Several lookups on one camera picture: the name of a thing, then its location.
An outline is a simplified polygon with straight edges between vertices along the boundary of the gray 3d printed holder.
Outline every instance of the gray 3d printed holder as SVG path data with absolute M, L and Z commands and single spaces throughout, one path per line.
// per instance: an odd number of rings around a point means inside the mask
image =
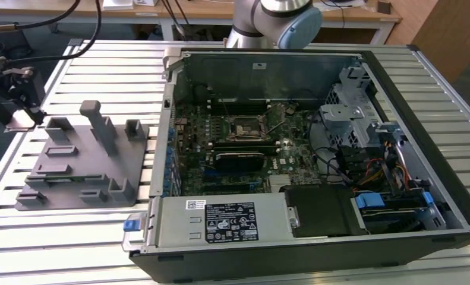
M 135 204 L 148 126 L 139 120 L 113 126 L 99 110 L 99 101 L 83 101 L 80 114 L 92 127 L 72 126 L 67 118 L 49 120 L 49 139 L 16 198 L 18 211 Z

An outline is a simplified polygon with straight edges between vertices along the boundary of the metal panel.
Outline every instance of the metal panel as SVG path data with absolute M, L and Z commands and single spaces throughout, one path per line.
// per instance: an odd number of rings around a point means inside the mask
M 222 46 L 204 42 L 200 45 Z M 113 124 L 123 124 L 132 118 L 156 125 L 163 95 L 163 83 L 156 76 L 163 70 L 159 57 L 167 46 L 185 44 L 97 41 L 84 57 L 68 61 L 72 64 L 67 65 L 67 70 L 56 72 L 56 78 L 51 78 L 53 92 L 45 101 L 47 111 L 53 116 L 67 115 L 73 124 L 88 124 L 79 115 L 79 104 L 84 99 L 100 100 L 101 112 L 109 115 Z M 438 85 L 435 71 L 423 67 L 406 47 L 311 45 L 310 48 L 372 50 L 470 192 L 470 111 L 462 100 Z M 438 82 L 430 81 L 430 75 Z M 151 136 L 155 136 L 153 126 L 152 129 Z M 0 181 L 0 284 L 156 284 L 133 266 L 120 248 L 123 219 L 129 213 L 147 209 L 153 155 L 148 153 L 143 162 L 145 168 L 135 206 L 18 212 L 12 205 L 47 137 L 43 129 L 25 136 Z M 153 150 L 155 140 L 148 140 L 147 151 Z M 438 284 L 470 283 L 470 246 L 437 252 L 401 267 L 224 280 L 215 284 L 342 281 L 411 285 L 431 280 Z

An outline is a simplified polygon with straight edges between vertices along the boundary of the power supply label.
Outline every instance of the power supply label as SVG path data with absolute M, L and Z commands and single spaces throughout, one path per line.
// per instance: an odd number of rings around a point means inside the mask
M 259 240 L 254 203 L 204 205 L 207 243 Z

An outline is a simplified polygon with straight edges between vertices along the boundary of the motherboard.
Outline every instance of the motherboard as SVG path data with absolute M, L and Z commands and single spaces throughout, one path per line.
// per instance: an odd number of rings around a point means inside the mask
M 295 102 L 177 105 L 180 195 L 267 193 L 320 183 L 307 141 L 312 113 Z

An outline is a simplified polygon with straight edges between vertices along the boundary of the table leg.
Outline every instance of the table leg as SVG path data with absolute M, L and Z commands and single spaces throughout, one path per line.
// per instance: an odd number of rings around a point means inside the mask
M 49 32 L 51 32 L 52 34 L 59 33 L 59 23 L 49 24 L 49 25 L 48 25 L 48 28 L 49 28 Z
M 160 29 L 163 30 L 163 39 L 165 41 L 175 40 L 172 35 L 172 20 L 171 19 L 160 19 Z
M 383 45 L 387 37 L 390 36 L 390 32 L 392 30 L 394 22 L 382 22 L 380 27 L 375 31 L 374 37 L 371 38 L 371 45 Z

